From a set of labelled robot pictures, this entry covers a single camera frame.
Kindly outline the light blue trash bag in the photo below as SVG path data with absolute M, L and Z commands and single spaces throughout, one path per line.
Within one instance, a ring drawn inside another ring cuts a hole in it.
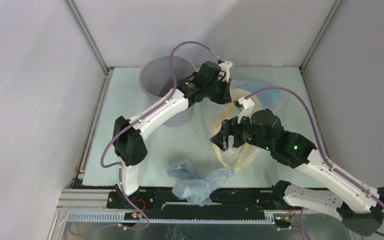
M 179 200 L 202 206 L 209 206 L 212 202 L 210 195 L 235 175 L 233 169 L 223 167 L 203 177 L 188 160 L 170 165 L 166 172 L 169 177 L 176 179 L 171 192 Z

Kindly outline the left aluminium frame post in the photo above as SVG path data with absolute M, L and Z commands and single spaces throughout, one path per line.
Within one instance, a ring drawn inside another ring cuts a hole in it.
M 63 1 L 70 12 L 74 22 L 76 23 L 81 35 L 83 36 L 86 44 L 88 45 L 92 55 L 96 59 L 99 67 L 104 72 L 104 74 L 107 74 L 109 72 L 110 67 L 107 65 L 106 61 L 104 60 L 104 57 L 76 3 L 75 0 L 64 0 Z

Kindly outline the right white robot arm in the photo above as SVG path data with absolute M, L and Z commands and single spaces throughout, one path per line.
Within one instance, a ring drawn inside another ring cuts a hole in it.
M 252 116 L 225 119 L 211 142 L 220 150 L 248 144 L 269 151 L 278 163 L 298 170 L 322 183 L 325 191 L 278 181 L 270 194 L 277 209 L 300 207 L 329 215 L 349 230 L 369 237 L 379 233 L 384 220 L 384 187 L 371 187 L 322 157 L 316 145 L 303 135 L 287 131 L 269 109 Z

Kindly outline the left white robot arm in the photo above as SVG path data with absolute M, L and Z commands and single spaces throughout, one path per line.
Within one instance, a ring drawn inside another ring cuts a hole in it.
M 174 90 L 144 112 L 129 119 L 120 116 L 115 120 L 112 145 L 121 164 L 119 187 L 123 190 L 118 201 L 125 208 L 133 208 L 138 202 L 139 164 L 148 154 L 145 140 L 167 120 L 204 99 L 219 105 L 230 103 L 230 70 L 233 66 L 231 61 L 206 61 L 198 71 L 179 80 Z

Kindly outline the clear bag with yellow rim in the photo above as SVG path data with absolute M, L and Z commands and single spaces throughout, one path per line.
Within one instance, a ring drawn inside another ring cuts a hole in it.
M 269 86 L 270 84 L 261 81 L 233 80 L 230 86 L 230 95 L 233 100 L 236 100 Z M 281 90 L 266 90 L 253 95 L 251 99 L 255 104 L 254 112 L 270 109 L 273 113 L 278 113 L 284 101 L 284 94 Z M 201 109 L 210 137 L 220 130 L 223 120 L 234 118 L 240 112 L 233 103 L 220 105 L 208 99 L 201 103 Z M 228 143 L 229 148 L 226 151 L 220 150 L 216 145 L 213 145 L 213 150 L 218 161 L 224 167 L 234 171 L 246 168 L 262 152 L 260 148 L 247 143 L 239 148 L 234 148 L 232 138 L 229 139 Z

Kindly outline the aluminium frame post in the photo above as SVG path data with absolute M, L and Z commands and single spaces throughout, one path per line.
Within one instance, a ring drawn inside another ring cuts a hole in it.
M 324 18 L 321 27 L 319 28 L 314 40 L 312 41 L 308 51 L 306 52 L 303 61 L 301 62 L 299 66 L 299 70 L 301 73 L 305 71 L 307 66 L 309 65 L 312 56 L 317 51 L 318 46 L 320 45 L 321 41 L 323 40 L 324 35 L 328 31 L 330 25 L 332 24 L 335 16 L 337 15 L 337 12 L 339 11 L 340 7 L 342 6 L 344 0 L 335 0 L 332 4 L 332 6 L 329 9 L 329 12 L 327 13 L 326 17 Z
M 76 23 L 81 35 L 83 36 L 86 44 L 88 45 L 92 55 L 96 59 L 99 67 L 104 72 L 104 74 L 107 74 L 109 72 L 110 67 L 107 65 L 106 61 L 104 60 L 104 57 L 76 3 L 75 0 L 64 0 L 63 1 L 70 12 L 74 22 Z

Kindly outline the grey plastic trash bin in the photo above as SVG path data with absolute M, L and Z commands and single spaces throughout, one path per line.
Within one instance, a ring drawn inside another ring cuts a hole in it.
M 163 98 L 174 86 L 169 60 L 169 56 L 153 59 L 139 73 L 139 87 L 150 105 Z M 180 56 L 172 57 L 172 67 L 177 81 L 190 76 L 196 70 L 191 61 Z M 190 107 L 168 119 L 164 125 L 172 128 L 183 126 L 189 122 L 193 113 L 194 108 Z

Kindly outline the right aluminium frame post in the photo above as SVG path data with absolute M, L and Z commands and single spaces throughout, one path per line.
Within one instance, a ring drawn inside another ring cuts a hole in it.
M 332 24 L 335 16 L 337 15 L 337 12 L 339 11 L 340 7 L 342 6 L 344 0 L 335 0 L 332 4 L 332 6 L 329 9 L 329 12 L 327 13 L 326 17 L 324 18 L 321 27 L 319 28 L 314 40 L 312 41 L 308 51 L 306 52 L 303 61 L 301 62 L 299 66 L 299 70 L 301 73 L 305 71 L 307 66 L 309 65 L 312 56 L 317 51 L 318 46 L 320 45 L 321 41 L 323 40 L 324 35 L 328 31 L 330 25 Z

